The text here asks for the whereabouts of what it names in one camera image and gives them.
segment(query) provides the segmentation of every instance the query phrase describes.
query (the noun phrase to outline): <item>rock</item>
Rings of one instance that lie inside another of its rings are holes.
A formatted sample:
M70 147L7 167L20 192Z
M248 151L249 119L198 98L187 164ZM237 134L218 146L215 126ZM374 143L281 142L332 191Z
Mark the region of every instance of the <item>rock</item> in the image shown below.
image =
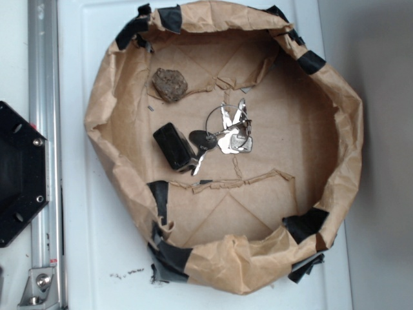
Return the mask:
M188 83L177 70L158 68L152 76L152 82L161 98L167 102L180 100L188 90Z

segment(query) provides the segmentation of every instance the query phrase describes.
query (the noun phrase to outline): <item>black tape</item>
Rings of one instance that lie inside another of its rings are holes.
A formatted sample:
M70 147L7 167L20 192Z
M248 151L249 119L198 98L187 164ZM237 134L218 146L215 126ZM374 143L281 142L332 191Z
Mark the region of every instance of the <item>black tape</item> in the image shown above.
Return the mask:
M124 50L128 47L130 40L138 32L148 31L149 18L133 18L129 23L123 27L122 31L116 37L116 44L118 49Z
M311 261L306 263L303 267L300 267L299 269L290 273L288 275L288 279L298 284L298 282L301 281L301 279L304 277L305 274L311 273L311 270L314 265L322 264L322 263L324 263L324 254L319 254L315 258L313 258Z
M200 180L199 184L204 185L204 184L208 184L208 183L211 183L211 182L212 182L212 180Z
M288 36L300 46L305 44L303 38L298 35L295 29L289 31Z
M176 34L181 33L182 13L179 5L172 8L160 8L158 12L161 17L162 26Z
M157 250L148 244L154 265L159 273L157 275L154 273L156 280L186 282L188 275L184 273L184 270L192 249L174 247L163 241L161 230L156 223L154 224L152 239L158 247Z
M161 223L166 225L168 223L166 205L168 203L169 183L166 181L155 181L148 183L148 186L156 201L157 215L162 216Z
M271 6L269 9L264 10L265 12L279 16L280 18L284 19L287 23L289 23L288 19L285 17L283 11L281 11L278 7L275 5ZM295 29L287 32L288 36L291 38L291 40L297 42L298 45L304 45L305 42L302 37L300 37Z
M270 13L272 15L275 16L279 16L282 19L284 19L284 21L286 21L287 23L289 23L288 19L285 17L283 11L281 11L277 6L273 5L270 8L267 8L266 10L264 10L267 13Z
M141 5L139 8L137 8L137 13L138 13L138 17L151 14L152 9L150 8L149 3L145 5Z
M149 14L151 13L152 9L150 8L149 3L137 8L138 16L133 18L129 23L123 27L122 31L116 37L116 44L118 49L124 50L128 47L130 40L136 35L138 32L145 32L149 30ZM146 46L146 41L142 39L142 37L138 34L137 35L137 44L140 47Z
M164 281L164 282L187 282L189 276L185 273L180 273L179 271L175 270L167 263L163 262L157 257L156 250L151 246L148 245L149 253L152 257L152 261L154 264L152 265L152 270L154 272L152 276L152 281Z
M312 234L318 233L327 216L327 211L311 208L304 215L283 218L283 224L297 244L300 244Z
M308 75L316 73L326 64L326 61L323 58L321 58L311 50L297 59L297 62L299 66L304 70L304 72Z

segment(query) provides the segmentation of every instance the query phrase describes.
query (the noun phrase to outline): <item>car key fob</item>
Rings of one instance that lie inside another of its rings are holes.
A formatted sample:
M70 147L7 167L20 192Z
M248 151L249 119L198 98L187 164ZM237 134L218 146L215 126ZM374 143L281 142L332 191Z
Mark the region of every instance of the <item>car key fob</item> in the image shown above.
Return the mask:
M154 138L172 169L186 172L196 168L198 159L188 140L172 123L154 132Z

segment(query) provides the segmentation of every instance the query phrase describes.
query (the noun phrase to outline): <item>black octagonal mount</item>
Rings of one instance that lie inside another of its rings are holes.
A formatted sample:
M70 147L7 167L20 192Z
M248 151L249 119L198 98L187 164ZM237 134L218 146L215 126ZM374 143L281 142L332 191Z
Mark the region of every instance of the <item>black octagonal mount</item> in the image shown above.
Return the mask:
M48 202L46 144L0 101L0 247L8 246Z

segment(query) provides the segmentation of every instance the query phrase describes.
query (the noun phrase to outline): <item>key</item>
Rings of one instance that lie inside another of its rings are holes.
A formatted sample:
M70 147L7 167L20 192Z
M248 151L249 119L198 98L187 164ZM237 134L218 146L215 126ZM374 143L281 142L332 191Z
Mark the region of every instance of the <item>key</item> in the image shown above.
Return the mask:
M204 130L195 130L189 134L189 141L191 141L198 148L198 164L191 172L191 175L195 176L201 168L201 162L204 160L205 154L209 150L216 148L218 140L217 137L211 133L207 134Z
M252 127L251 120L246 117L247 105L245 99L241 99L239 102L237 112L239 112L239 121L242 125L239 126L239 132L231 136L230 149L241 153L249 153L252 150L252 137L250 136Z
M230 148L230 141L231 141L231 136L233 134L237 134L239 132L239 129L237 127L234 127L229 130L229 127L232 127L233 122L230 119L229 113L224 109L225 103L221 104L221 113L222 113L222 120L223 120L223 127L224 131L223 136L221 139L218 141L218 146L221 149L222 153L224 154L238 154L239 151L237 150L232 150Z

